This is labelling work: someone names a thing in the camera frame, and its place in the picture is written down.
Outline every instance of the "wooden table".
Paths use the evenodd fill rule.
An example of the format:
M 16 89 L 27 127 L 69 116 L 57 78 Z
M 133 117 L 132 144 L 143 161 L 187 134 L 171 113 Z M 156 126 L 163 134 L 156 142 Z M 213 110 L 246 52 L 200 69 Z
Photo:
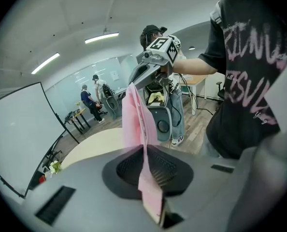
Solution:
M 206 79 L 208 75 L 189 75 L 192 78 L 187 78 L 187 86 L 190 88 L 191 92 L 196 95 L 196 85 L 204 81 L 204 98 L 207 99 L 206 96 Z M 196 101 L 194 97 L 192 96 L 192 115 L 195 115 L 196 113 Z
M 80 115 L 82 120 L 85 122 L 85 124 L 91 128 L 91 126 L 88 124 L 88 122 L 86 121 L 85 117 L 83 116 L 83 112 L 86 110 L 86 108 L 83 108 L 79 111 L 79 113 L 75 114 L 69 121 L 72 122 L 72 124 L 76 127 L 76 129 L 80 132 L 80 134 L 83 134 L 83 130 L 85 129 L 85 127 L 82 125 L 82 123 L 80 122 L 78 116 Z M 78 122 L 78 124 L 81 126 L 82 130 L 76 125 L 76 121 Z
M 122 128 L 103 130 L 78 144 L 62 162 L 62 169 L 80 160 L 124 148 Z

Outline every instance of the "fluorescent light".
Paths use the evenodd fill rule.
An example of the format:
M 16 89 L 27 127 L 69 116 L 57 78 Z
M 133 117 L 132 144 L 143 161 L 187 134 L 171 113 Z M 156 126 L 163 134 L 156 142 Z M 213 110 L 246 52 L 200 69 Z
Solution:
M 92 38 L 89 40 L 85 40 L 85 43 L 88 44 L 88 43 L 93 42 L 93 41 L 98 41 L 98 40 L 102 40 L 102 39 L 106 39 L 106 38 L 110 38 L 110 37 L 114 37 L 114 36 L 118 36 L 118 35 L 119 35 L 119 33 L 105 34 L 105 35 L 101 35 L 101 36 L 98 36 L 98 37 L 95 37 L 95 38 Z
M 83 77 L 83 78 L 80 78 L 80 79 L 78 79 L 76 82 L 78 82 L 78 81 L 80 81 L 80 80 L 82 80 L 82 79 L 84 79 L 85 77 Z
M 60 56 L 59 53 L 55 53 L 51 58 L 48 58 L 44 63 L 42 63 L 40 66 L 38 66 L 33 72 L 32 74 L 35 74 L 37 71 L 39 71 L 42 67 L 44 67 L 47 63 L 51 62 L 52 60 L 54 60 L 55 58 L 57 58 L 58 56 Z
M 82 83 L 85 83 L 85 82 L 87 82 L 89 79 L 87 79 L 86 81 L 84 81 L 84 82 L 82 82 Z M 80 84 L 82 84 L 82 83 L 80 83 Z
M 103 61 L 106 61 L 106 60 L 109 60 L 109 59 L 110 59 L 110 58 L 105 58 L 105 59 L 103 59 L 103 60 L 100 60 L 100 61 L 95 62 L 95 64 L 100 63 L 100 62 L 103 62 Z
M 104 70 L 105 70 L 105 69 L 102 69 L 102 70 L 100 70 L 100 71 L 97 71 L 97 72 L 102 72 L 102 71 L 104 71 Z M 94 74 L 95 74 L 95 73 L 97 73 L 97 72 L 94 72 Z

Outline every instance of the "black t-shirt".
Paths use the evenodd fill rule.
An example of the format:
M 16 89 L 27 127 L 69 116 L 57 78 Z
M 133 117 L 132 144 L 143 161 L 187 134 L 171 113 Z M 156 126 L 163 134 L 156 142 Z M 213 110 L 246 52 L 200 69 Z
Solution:
M 226 158 L 239 158 L 279 131 L 264 94 L 287 64 L 287 33 L 263 0 L 221 0 L 222 23 L 211 20 L 200 59 L 225 74 L 225 100 L 206 133 Z

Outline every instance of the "pink towel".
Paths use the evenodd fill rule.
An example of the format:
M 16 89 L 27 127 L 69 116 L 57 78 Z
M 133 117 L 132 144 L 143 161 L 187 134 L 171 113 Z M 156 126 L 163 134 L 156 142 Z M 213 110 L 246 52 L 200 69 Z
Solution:
M 147 156 L 147 145 L 158 145 L 157 128 L 151 112 L 141 100 L 133 83 L 122 100 L 122 127 L 125 147 L 143 145 L 143 169 L 138 190 L 142 192 L 143 206 L 159 224 L 162 212 L 162 189 L 152 176 Z

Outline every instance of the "wooden tabletop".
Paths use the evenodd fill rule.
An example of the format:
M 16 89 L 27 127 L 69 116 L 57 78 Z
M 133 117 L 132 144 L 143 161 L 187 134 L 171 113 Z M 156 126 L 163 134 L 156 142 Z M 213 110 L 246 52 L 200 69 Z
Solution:
M 77 116 L 79 116 L 80 114 L 82 114 L 84 111 L 86 110 L 86 108 L 83 108 L 79 111 L 79 113 L 77 113 L 76 115 L 74 115 L 74 118 L 76 118 Z
M 103 130 L 78 144 L 64 159 L 65 169 L 80 160 L 124 148 L 122 128 Z
M 190 75 L 192 78 L 186 78 L 186 82 L 188 85 L 196 85 L 200 83 L 202 80 L 206 79 L 208 75 Z

